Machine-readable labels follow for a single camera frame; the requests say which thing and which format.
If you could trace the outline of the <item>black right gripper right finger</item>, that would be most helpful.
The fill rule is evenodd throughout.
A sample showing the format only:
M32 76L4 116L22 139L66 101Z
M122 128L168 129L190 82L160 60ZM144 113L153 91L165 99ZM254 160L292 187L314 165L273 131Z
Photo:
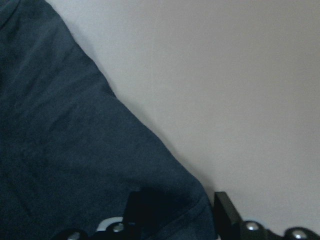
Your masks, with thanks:
M214 193L213 216L215 229L221 240L239 240L241 215L224 191Z

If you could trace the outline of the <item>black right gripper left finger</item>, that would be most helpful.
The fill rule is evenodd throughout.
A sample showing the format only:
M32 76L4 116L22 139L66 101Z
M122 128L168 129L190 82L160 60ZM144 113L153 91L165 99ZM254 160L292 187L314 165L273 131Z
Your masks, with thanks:
M159 225L165 217L165 194L155 190L133 191L129 194L123 214L127 225Z

